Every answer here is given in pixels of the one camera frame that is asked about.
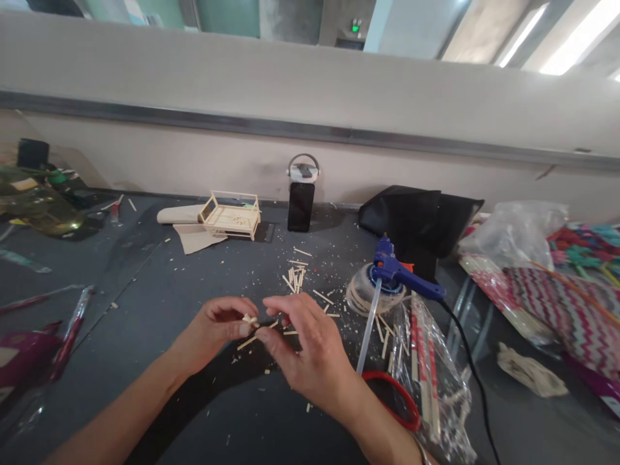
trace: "clear plastic bag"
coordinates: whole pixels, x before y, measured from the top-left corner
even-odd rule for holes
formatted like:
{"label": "clear plastic bag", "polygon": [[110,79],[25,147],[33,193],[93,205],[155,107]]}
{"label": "clear plastic bag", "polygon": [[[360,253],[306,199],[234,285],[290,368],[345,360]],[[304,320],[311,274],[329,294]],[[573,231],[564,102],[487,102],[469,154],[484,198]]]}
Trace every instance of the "clear plastic bag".
{"label": "clear plastic bag", "polygon": [[[419,295],[412,293],[390,313],[395,336],[388,374],[416,401],[422,419],[418,438],[435,457],[474,463],[476,452],[465,431],[471,410],[469,370],[455,365],[443,333]],[[411,414],[400,396],[396,403]]]}
{"label": "clear plastic bag", "polygon": [[483,254],[500,269],[534,267],[553,271],[547,237],[568,221],[568,206],[536,200],[498,203],[491,216],[459,242],[459,253]]}

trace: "black cable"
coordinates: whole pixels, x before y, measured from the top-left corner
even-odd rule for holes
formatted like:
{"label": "black cable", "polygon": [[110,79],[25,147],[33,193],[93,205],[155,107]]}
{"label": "black cable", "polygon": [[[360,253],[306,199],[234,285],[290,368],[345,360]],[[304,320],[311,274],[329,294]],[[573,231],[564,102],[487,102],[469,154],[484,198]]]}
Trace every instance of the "black cable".
{"label": "black cable", "polygon": [[486,392],[484,392],[484,388],[482,386],[482,382],[480,381],[480,377],[476,372],[476,368],[473,365],[473,358],[471,357],[470,345],[467,343],[467,339],[465,338],[465,331],[463,331],[463,327],[460,325],[459,319],[452,313],[452,310],[448,306],[445,300],[438,301],[445,311],[448,312],[450,318],[454,320],[454,323],[457,325],[457,328],[460,332],[460,337],[463,339],[463,346],[465,347],[465,352],[467,353],[467,361],[470,364],[471,374],[473,378],[478,383],[478,387],[480,388],[480,397],[482,399],[482,416],[484,417],[484,427],[486,428],[486,435],[489,436],[489,442],[491,443],[491,449],[493,449],[493,455],[495,456],[495,460],[497,461],[497,465],[502,465],[502,462],[499,460],[499,455],[497,453],[497,449],[495,448],[495,442],[493,441],[493,435],[491,434],[491,424],[489,423],[489,407],[486,403]]}

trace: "smartphone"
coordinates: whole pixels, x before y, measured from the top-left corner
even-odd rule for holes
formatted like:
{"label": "smartphone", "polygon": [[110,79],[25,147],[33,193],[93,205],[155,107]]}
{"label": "smartphone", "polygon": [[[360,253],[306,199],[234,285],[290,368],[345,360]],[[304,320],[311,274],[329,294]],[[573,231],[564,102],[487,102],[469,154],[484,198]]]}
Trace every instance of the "smartphone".
{"label": "smartphone", "polygon": [[307,233],[310,229],[312,203],[315,199],[315,185],[309,183],[291,183],[289,195],[289,231]]}

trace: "ceiling light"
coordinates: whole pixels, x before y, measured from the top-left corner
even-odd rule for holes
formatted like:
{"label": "ceiling light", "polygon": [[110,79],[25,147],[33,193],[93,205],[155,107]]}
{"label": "ceiling light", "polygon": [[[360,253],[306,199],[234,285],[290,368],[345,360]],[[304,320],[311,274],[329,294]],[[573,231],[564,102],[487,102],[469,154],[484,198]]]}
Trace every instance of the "ceiling light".
{"label": "ceiling light", "polygon": [[559,76],[568,71],[619,14],[620,1],[598,2],[542,67],[541,73]]}
{"label": "ceiling light", "polygon": [[532,29],[534,29],[536,23],[538,23],[540,18],[543,16],[542,14],[547,9],[547,6],[549,6],[549,4],[545,3],[540,8],[532,10],[528,13],[525,19],[521,22],[519,29],[515,32],[513,39],[511,39],[512,44],[509,42],[504,49],[505,54],[503,52],[503,56],[500,55],[499,62],[497,63],[499,67],[503,68],[510,62],[511,58],[517,52],[517,49],[521,46],[521,44],[523,44],[528,35],[530,35],[530,32],[532,32]]}

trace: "miniature wooden bed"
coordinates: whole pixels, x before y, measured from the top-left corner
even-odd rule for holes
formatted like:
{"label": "miniature wooden bed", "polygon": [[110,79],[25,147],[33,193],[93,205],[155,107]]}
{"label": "miniature wooden bed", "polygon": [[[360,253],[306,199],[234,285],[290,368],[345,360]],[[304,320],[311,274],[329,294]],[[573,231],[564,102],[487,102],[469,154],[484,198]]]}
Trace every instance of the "miniature wooden bed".
{"label": "miniature wooden bed", "polygon": [[[230,199],[246,206],[227,205],[232,203]],[[200,212],[200,220],[205,229],[215,237],[239,236],[254,240],[256,228],[260,223],[258,197],[239,192],[211,191],[209,201]]]}

